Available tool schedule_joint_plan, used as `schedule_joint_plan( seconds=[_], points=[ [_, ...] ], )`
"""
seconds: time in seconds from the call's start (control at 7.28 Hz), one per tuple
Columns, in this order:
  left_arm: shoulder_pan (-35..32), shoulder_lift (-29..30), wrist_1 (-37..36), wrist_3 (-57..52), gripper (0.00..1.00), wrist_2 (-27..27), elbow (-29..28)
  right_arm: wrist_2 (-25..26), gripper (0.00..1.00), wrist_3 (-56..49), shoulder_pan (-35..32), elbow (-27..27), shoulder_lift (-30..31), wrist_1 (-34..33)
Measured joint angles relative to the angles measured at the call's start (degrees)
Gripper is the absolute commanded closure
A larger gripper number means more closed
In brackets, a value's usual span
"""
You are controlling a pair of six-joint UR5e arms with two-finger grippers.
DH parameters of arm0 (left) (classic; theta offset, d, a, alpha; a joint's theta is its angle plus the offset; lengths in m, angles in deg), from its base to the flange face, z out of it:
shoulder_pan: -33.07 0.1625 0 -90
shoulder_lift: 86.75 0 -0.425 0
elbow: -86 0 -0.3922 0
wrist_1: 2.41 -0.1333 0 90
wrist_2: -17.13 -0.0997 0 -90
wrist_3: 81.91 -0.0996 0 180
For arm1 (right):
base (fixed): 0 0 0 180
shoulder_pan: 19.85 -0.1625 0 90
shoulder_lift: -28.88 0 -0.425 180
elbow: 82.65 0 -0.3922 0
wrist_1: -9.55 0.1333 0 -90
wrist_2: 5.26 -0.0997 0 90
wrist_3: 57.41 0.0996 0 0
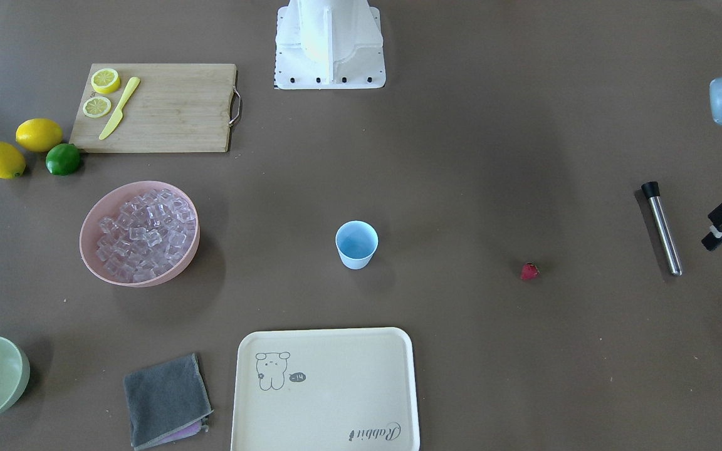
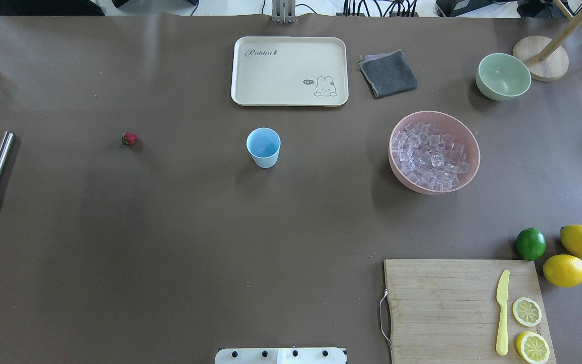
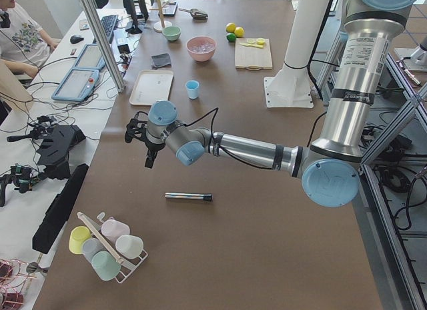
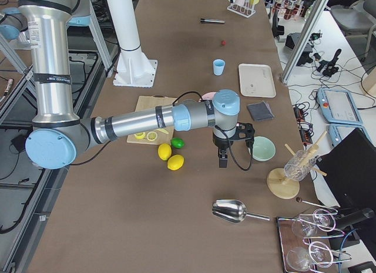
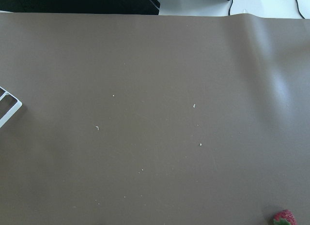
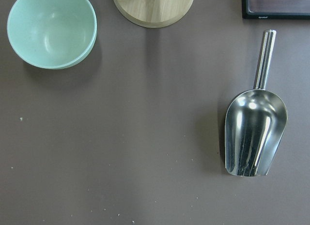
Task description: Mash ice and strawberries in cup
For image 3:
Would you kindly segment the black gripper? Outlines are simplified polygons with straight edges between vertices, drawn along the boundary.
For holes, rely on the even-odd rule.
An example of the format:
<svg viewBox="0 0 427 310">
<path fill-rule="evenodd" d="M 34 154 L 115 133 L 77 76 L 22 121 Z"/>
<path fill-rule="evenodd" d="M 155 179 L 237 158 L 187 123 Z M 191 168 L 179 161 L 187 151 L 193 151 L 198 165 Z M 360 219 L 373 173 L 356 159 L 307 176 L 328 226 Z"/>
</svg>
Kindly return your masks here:
<svg viewBox="0 0 427 310">
<path fill-rule="evenodd" d="M 145 111 L 138 111 L 133 118 L 130 119 L 126 125 L 125 142 L 131 143 L 133 139 L 144 142 L 147 147 L 147 155 L 145 159 L 145 167 L 152 168 L 153 161 L 157 157 L 158 151 L 164 148 L 164 143 L 161 139 L 155 138 L 154 142 L 148 136 L 148 121 L 139 120 L 139 115 L 143 113 L 148 115 Z"/>
</svg>

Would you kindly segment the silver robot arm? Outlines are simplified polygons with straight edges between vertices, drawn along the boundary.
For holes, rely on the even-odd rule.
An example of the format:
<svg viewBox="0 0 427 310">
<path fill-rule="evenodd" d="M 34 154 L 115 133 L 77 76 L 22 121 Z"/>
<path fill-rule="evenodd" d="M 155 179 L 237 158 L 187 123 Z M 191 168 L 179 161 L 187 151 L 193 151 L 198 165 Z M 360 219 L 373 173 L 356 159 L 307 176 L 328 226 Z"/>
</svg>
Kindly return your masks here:
<svg viewBox="0 0 427 310">
<path fill-rule="evenodd" d="M 306 195 L 325 207 L 340 207 L 358 193 L 356 166 L 362 154 L 359 140 L 374 102 L 392 40 L 405 29 L 416 0 L 346 0 L 344 31 L 348 38 L 321 135 L 307 147 L 285 147 L 194 128 L 177 118 L 170 101 L 155 102 L 142 121 L 127 124 L 125 141 L 145 143 L 145 166 L 168 147 L 184 164 L 204 153 L 228 156 L 266 170 L 285 170 L 300 178 Z"/>
</svg>

